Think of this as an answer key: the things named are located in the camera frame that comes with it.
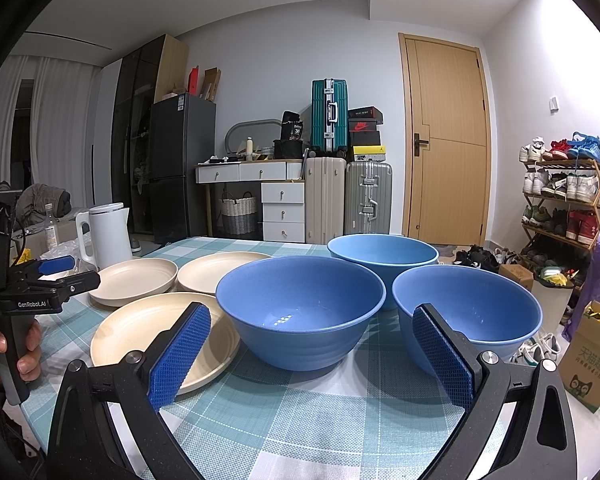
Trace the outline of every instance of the blue sneaker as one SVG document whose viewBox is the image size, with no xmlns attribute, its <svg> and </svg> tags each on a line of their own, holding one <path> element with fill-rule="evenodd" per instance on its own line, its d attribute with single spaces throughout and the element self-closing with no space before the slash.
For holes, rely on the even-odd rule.
<svg viewBox="0 0 600 480">
<path fill-rule="evenodd" d="M 600 165 L 600 137 L 587 136 L 582 146 L 579 146 L 580 158 L 592 158 Z"/>
<path fill-rule="evenodd" d="M 587 139 L 586 135 L 581 134 L 580 132 L 574 132 L 571 140 L 567 140 L 567 144 L 571 146 L 570 149 L 567 150 L 568 158 L 578 158 L 578 149 L 582 146 Z"/>
</svg>

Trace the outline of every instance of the teal suitcase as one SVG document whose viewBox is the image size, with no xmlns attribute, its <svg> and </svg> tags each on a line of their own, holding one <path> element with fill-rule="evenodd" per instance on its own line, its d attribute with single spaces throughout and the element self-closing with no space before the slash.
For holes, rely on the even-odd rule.
<svg viewBox="0 0 600 480">
<path fill-rule="evenodd" d="M 349 145 L 347 82 L 314 81 L 312 97 L 311 144 L 325 155 L 344 158 Z"/>
</svg>

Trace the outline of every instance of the box with cat print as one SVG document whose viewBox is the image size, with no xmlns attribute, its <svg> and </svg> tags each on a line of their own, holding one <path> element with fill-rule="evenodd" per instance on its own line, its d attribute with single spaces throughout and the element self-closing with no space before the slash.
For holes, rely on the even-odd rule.
<svg viewBox="0 0 600 480">
<path fill-rule="evenodd" d="M 558 371 L 564 388 L 591 412 L 600 407 L 600 303 L 585 308 Z"/>
</svg>

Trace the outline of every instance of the wooden door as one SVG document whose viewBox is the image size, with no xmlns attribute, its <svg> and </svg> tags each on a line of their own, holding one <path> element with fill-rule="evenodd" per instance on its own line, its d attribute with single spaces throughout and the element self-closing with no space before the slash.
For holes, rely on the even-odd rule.
<svg viewBox="0 0 600 480">
<path fill-rule="evenodd" d="M 480 244 L 490 133 L 479 51 L 413 36 L 401 41 L 408 123 L 403 233 L 435 244 Z"/>
</svg>

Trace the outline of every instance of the red sneaker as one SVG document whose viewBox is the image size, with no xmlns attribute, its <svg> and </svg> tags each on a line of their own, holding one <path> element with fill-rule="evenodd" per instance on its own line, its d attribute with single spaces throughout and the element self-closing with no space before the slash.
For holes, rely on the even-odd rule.
<svg viewBox="0 0 600 480">
<path fill-rule="evenodd" d="M 567 238 L 569 240 L 577 240 L 580 232 L 580 211 L 569 211 L 567 218 Z"/>
<path fill-rule="evenodd" d="M 571 148 L 570 145 L 567 144 L 567 139 L 563 139 L 563 140 L 552 140 L 551 141 L 551 150 L 549 150 L 549 153 L 551 153 L 552 159 L 553 160 L 567 160 L 567 150 Z"/>
<path fill-rule="evenodd" d="M 591 245 L 598 233 L 598 218 L 593 211 L 581 211 L 580 218 L 582 222 L 580 223 L 578 241 L 581 244 Z"/>
</svg>

